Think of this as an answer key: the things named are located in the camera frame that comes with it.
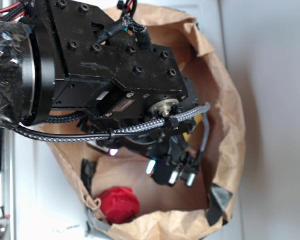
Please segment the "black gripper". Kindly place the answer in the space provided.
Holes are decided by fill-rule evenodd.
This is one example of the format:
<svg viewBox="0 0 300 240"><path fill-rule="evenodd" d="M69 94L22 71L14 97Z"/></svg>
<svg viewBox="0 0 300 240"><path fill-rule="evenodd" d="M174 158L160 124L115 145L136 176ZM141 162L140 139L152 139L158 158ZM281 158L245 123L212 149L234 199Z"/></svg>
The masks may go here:
<svg viewBox="0 0 300 240"><path fill-rule="evenodd" d="M183 133L195 126L194 118L178 121L177 118L166 118L163 126L150 130L137 131L145 124L160 120L157 114L139 118L123 119L86 119L86 131L97 133L102 130L127 130L114 139L90 141L89 145L110 156L120 157L118 152L126 148L130 152L149 159L146 173L159 185L173 186L182 179L186 186L193 185L200 170L203 151L200 149L193 157L186 150L189 145Z"/></svg>

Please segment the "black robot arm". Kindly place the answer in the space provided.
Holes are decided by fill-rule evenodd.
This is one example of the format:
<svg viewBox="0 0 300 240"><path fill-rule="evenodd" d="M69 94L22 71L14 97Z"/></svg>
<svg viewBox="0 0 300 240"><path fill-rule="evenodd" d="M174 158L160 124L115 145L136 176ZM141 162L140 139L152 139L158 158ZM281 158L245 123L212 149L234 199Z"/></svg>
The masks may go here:
<svg viewBox="0 0 300 240"><path fill-rule="evenodd" d="M126 147L150 160L157 184L192 186L203 154L186 151L185 134L210 106L134 20L136 5L121 3L117 20L73 0L0 9L0 128L108 154Z"/></svg>

